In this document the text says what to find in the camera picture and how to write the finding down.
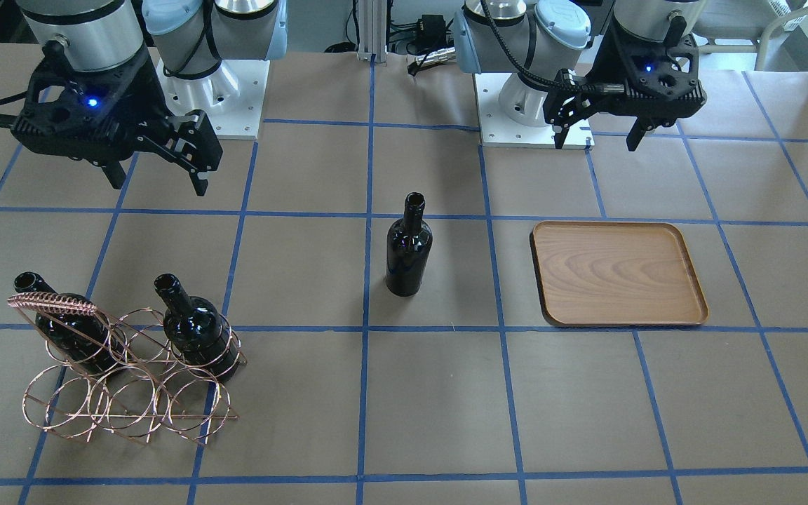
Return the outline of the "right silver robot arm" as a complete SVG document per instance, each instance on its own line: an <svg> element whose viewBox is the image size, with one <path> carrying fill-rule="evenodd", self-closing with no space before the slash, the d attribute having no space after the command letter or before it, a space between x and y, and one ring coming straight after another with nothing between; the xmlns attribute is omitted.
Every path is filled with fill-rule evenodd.
<svg viewBox="0 0 808 505"><path fill-rule="evenodd" d="M10 131L86 160L115 189L138 152L189 173L196 195L231 127L256 135L266 71L288 51L285 1L20 1L43 60Z"/></svg>

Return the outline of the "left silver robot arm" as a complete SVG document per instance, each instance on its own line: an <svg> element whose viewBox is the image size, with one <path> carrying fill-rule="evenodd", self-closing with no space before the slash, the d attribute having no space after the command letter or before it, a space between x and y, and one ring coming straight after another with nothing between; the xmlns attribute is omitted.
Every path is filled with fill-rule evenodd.
<svg viewBox="0 0 808 505"><path fill-rule="evenodd" d="M482 143L589 150L588 121L631 117L634 151L708 96L692 27L702 1L467 1L456 14L459 68L473 74Z"/></svg>

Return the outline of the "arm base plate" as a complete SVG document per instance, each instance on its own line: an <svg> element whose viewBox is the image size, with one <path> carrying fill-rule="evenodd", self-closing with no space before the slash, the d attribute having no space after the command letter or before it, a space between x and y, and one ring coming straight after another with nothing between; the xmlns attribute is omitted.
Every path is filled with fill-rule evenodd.
<svg viewBox="0 0 808 505"><path fill-rule="evenodd" d="M270 66L266 60L225 60L198 80L164 76L161 60L156 70L173 114L202 109L221 140L257 140Z"/></svg>
<svg viewBox="0 0 808 505"><path fill-rule="evenodd" d="M517 74L475 74L481 143L485 147L556 147L556 131L545 121L545 90L537 90Z"/></svg>

